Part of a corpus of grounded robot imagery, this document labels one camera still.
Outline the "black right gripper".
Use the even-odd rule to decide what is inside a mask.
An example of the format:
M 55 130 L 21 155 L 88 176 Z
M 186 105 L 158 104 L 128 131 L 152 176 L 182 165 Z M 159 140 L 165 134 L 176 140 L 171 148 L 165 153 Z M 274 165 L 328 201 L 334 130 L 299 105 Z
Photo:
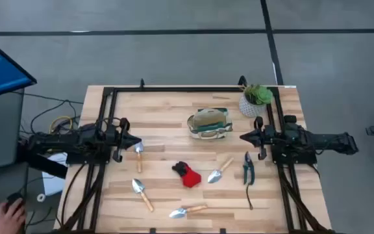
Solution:
M 267 157 L 265 145 L 272 145 L 276 129 L 274 125 L 264 125 L 263 118 L 257 116 L 254 120 L 254 130 L 240 135 L 240 139 L 260 148 L 258 159 L 264 160 Z

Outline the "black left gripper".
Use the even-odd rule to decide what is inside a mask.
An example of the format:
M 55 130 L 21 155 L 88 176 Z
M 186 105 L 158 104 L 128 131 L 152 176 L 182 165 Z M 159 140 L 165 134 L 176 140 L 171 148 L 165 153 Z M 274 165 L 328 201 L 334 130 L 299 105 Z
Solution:
M 121 155 L 122 150 L 127 150 L 131 146 L 135 149 L 142 147 L 142 140 L 134 135 L 129 134 L 128 130 L 130 127 L 130 123 L 126 118 L 114 118 L 119 123 L 118 125 L 114 125 L 112 123 L 108 123 L 106 125 L 106 143 L 109 146 L 115 146 L 116 149 L 112 153 L 112 159 L 117 163 L 122 161 L 123 156 Z

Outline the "small silver shovel wooden handle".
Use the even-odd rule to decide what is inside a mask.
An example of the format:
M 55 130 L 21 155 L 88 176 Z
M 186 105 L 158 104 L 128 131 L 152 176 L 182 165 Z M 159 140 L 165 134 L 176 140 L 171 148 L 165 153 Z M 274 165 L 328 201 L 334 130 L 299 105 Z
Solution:
M 135 144 L 134 150 L 137 153 L 137 171 L 138 173 L 142 173 L 142 151 L 143 151 L 142 142 Z

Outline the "green pruning shears with strap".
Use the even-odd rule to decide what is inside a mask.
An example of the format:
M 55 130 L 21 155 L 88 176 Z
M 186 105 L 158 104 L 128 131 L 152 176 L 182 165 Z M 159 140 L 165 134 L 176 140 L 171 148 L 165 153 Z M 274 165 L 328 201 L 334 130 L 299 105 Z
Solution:
M 248 151 L 245 153 L 243 162 L 243 183 L 246 186 L 245 194 L 249 209 L 253 210 L 253 204 L 249 196 L 249 187 L 255 183 L 255 167 Z

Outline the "pointed silver trowel wooden handle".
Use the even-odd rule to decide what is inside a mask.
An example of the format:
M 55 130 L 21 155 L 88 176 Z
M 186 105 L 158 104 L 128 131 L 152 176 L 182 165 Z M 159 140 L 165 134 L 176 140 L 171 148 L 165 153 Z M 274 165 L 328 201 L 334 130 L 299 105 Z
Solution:
M 208 183 L 218 182 L 222 178 L 223 171 L 230 166 L 233 160 L 234 158 L 231 157 L 230 159 L 226 160 L 218 169 L 213 170 L 208 176 L 207 182 Z

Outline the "red black gardening glove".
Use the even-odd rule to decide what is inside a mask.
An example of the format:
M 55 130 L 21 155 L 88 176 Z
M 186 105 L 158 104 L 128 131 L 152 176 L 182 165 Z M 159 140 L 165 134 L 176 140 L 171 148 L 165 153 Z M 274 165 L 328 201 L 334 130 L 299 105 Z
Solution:
M 201 175 L 192 170 L 188 164 L 183 161 L 177 162 L 171 169 L 178 173 L 185 187 L 193 188 L 201 182 Z

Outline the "beige green gardening bag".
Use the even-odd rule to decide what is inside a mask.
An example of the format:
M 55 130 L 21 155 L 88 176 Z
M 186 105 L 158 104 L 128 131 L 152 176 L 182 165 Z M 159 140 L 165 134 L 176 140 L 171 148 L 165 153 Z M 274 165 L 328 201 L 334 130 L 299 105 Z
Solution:
M 226 108 L 198 109 L 187 120 L 190 136 L 195 139 L 212 140 L 225 138 L 233 130 L 232 120 Z

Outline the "succulent in white patterned pot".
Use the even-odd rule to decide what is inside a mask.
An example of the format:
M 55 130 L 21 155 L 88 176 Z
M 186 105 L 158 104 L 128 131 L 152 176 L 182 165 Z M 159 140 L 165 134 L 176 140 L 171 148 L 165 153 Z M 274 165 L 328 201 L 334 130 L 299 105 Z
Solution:
M 252 84 L 243 90 L 239 101 L 240 112 L 247 117 L 257 117 L 266 111 L 273 99 L 273 92 L 266 86 Z

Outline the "black desk beam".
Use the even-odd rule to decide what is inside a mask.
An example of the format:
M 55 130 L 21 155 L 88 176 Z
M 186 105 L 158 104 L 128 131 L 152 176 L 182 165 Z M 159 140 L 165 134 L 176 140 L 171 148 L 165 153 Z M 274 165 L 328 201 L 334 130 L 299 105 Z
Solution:
M 18 163 L 27 163 L 31 168 L 46 172 L 52 176 L 59 177 L 61 179 L 66 178 L 68 168 L 63 164 L 56 161 L 51 161 L 44 156 L 38 155 L 29 151 L 26 147 L 17 147 L 17 159 Z

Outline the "white paper sheet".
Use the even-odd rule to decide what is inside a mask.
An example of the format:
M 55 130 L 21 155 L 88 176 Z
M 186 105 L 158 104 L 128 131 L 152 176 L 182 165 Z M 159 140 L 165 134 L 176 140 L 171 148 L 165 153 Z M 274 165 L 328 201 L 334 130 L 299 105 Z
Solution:
M 48 157 L 50 161 L 60 163 L 65 167 L 68 167 L 66 164 L 67 153 L 56 153 Z M 64 188 L 65 179 L 53 176 L 47 172 L 42 172 L 43 185 L 44 185 L 44 194 L 46 196 L 52 196 L 58 192 L 62 192 Z

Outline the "black computer mouse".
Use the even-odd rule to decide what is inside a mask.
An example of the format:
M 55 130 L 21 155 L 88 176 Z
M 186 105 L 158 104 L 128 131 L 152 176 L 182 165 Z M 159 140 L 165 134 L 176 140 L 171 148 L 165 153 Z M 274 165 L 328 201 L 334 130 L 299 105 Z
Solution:
M 8 209 L 15 201 L 21 200 L 21 205 L 24 203 L 23 195 L 20 192 L 15 192 L 6 198 L 6 209 Z

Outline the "person's hand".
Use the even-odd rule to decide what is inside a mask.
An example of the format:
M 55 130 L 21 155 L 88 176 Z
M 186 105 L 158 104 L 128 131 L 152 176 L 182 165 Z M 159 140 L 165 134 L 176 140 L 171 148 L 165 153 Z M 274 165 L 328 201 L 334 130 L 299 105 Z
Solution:
M 18 234 L 27 217 L 23 199 L 18 198 L 6 207 L 7 202 L 0 203 L 0 234 Z

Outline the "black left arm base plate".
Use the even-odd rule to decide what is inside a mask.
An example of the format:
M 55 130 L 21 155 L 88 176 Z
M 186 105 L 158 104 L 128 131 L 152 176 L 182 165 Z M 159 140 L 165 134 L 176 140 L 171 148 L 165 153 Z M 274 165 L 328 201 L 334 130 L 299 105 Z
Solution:
M 103 164 L 110 161 L 110 153 L 108 151 L 67 153 L 67 155 L 67 164 Z

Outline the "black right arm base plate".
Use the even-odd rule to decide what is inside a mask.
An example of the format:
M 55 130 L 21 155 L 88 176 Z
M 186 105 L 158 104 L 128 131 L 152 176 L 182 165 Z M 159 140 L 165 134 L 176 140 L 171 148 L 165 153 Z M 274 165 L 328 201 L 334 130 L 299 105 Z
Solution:
M 272 159 L 277 164 L 316 164 L 314 150 L 297 146 L 275 144 L 271 146 Z

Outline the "black metal table frame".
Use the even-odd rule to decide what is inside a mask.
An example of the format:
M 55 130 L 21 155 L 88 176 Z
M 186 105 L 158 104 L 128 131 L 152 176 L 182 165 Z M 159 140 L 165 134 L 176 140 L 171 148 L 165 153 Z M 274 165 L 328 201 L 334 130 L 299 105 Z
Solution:
M 309 228 L 292 199 L 281 187 L 280 166 L 271 157 L 256 160 L 255 183 L 249 187 L 253 210 L 249 209 L 243 183 L 244 155 L 253 159 L 258 150 L 240 139 L 253 129 L 253 120 L 239 110 L 242 88 L 235 86 L 89 86 L 81 112 L 81 124 L 113 116 L 130 122 L 130 133 L 141 138 L 142 173 L 137 171 L 133 149 L 123 152 L 122 162 L 106 166 L 70 166 L 58 213 L 67 221 L 56 225 L 61 234 L 238 234 L 286 233 Z M 190 136 L 187 120 L 204 108 L 226 108 L 233 130 L 225 138 L 199 140 Z M 216 183 L 207 179 L 226 160 L 233 162 Z M 171 169 L 183 161 L 201 175 L 200 184 L 185 187 Z M 86 212 L 71 224 L 68 220 L 83 194 L 97 176 L 100 191 Z M 154 207 L 150 212 L 132 180 L 145 186 Z M 170 218 L 178 208 L 207 205 L 207 209 Z

